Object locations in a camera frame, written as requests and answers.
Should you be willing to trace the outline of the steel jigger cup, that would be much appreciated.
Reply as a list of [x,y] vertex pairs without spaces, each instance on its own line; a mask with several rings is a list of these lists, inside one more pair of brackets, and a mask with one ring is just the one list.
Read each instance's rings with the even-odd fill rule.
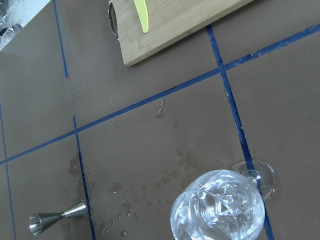
[[75,206],[62,212],[36,212],[29,217],[29,230],[34,236],[38,236],[48,228],[63,219],[82,218],[87,214],[87,206],[81,201]]

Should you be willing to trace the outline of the yellow plastic knife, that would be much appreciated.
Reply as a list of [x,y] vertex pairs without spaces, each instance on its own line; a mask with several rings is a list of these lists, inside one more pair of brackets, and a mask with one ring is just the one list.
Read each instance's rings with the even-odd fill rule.
[[145,0],[134,0],[133,2],[140,20],[142,32],[146,34],[149,31],[149,13],[147,3]]

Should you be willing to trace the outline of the clear wine glass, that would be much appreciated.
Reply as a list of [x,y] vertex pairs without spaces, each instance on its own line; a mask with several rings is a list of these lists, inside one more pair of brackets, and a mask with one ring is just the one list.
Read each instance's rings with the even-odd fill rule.
[[212,170],[191,182],[177,197],[170,213],[176,240],[256,240],[265,230],[275,239],[265,203],[279,185],[275,169],[254,160],[230,170]]

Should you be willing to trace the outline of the bamboo cutting board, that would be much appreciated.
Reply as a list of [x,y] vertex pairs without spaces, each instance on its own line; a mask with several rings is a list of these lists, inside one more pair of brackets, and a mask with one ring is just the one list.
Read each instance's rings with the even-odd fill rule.
[[146,0],[148,33],[143,33],[133,0],[109,1],[111,28],[123,63],[131,67],[199,29],[249,4],[248,0]]

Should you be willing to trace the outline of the clear plastic bag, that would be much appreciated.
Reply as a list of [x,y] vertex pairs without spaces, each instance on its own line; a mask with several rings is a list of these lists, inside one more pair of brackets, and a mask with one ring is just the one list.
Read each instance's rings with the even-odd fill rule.
[[25,26],[20,0],[0,1],[0,50],[2,50]]

